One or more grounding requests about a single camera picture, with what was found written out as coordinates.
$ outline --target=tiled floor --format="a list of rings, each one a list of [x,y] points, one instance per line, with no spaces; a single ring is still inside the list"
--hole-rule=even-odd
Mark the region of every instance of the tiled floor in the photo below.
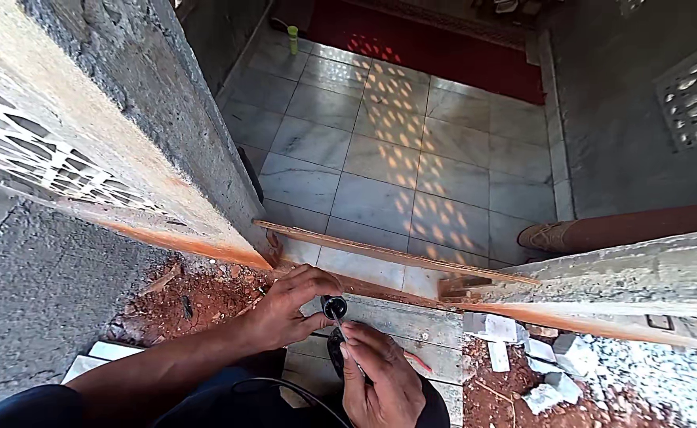
[[[555,220],[542,107],[264,29],[222,109],[274,222],[500,269]],[[420,296],[445,273],[286,240],[288,258]]]

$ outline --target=red carpet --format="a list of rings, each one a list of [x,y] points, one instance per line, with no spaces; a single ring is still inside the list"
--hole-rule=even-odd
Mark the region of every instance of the red carpet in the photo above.
[[[307,37],[442,78],[544,104],[541,68],[519,50],[339,0],[316,0]]]

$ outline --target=power cord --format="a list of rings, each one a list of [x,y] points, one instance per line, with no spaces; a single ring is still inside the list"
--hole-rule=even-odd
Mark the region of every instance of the power cord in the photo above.
[[[245,379],[239,382],[236,382],[235,384],[232,385],[232,388],[230,389],[231,392],[236,392],[235,389],[240,385],[244,384],[246,382],[270,382],[272,384],[277,384],[279,386],[284,386],[287,389],[290,389],[291,391],[295,392],[298,394],[301,398],[304,399],[304,401],[310,403],[312,406],[314,406],[314,403],[319,404],[324,408],[326,411],[328,411],[330,414],[332,414],[335,419],[338,420],[338,422],[342,423],[344,428],[354,428],[353,426],[349,425],[346,423],[342,417],[338,416],[338,413],[335,413],[333,409],[330,407],[327,407],[327,404],[324,404],[322,401],[320,401],[319,398],[315,397],[314,394],[311,392],[308,392],[306,389],[303,389],[302,387],[298,386],[297,384],[293,382],[286,381],[285,379],[275,379],[275,378],[249,378]]]

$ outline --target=hand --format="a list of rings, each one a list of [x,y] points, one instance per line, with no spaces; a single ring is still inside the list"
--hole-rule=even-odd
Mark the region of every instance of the hand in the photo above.
[[[256,351],[275,350],[333,325],[322,312],[305,317],[299,309],[316,296],[340,296],[343,287],[329,273],[308,264],[291,270],[269,289],[255,309],[243,315],[243,334]]]
[[[404,358],[404,350],[386,334],[347,321],[343,354],[343,407],[357,428],[411,428],[425,407],[422,383]],[[364,383],[357,363],[372,379]]]

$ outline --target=concrete chunk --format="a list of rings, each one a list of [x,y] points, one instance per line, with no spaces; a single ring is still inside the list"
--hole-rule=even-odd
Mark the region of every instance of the concrete chunk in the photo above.
[[[552,346],[557,364],[565,372],[576,376],[585,376],[593,370],[600,358],[591,349],[591,345],[575,334],[561,334]]]
[[[541,373],[543,375],[547,373],[563,373],[563,370],[554,364],[549,364],[529,356],[526,356],[526,359],[528,359],[528,366],[536,373]]]
[[[544,377],[544,382],[551,384],[562,395],[562,399],[571,404],[577,404],[583,392],[573,380],[564,373],[550,373]]]
[[[523,396],[531,413],[538,415],[562,401],[562,394],[551,384],[540,384]]]
[[[463,329],[466,333],[490,342],[517,342],[515,320],[508,317],[468,312],[463,317]]]
[[[545,344],[541,340],[528,339],[526,342],[526,354],[550,363],[557,361],[554,357],[554,351],[552,351],[552,345]]]
[[[491,358],[491,370],[509,372],[510,359],[507,357],[505,342],[488,342],[488,356]]]

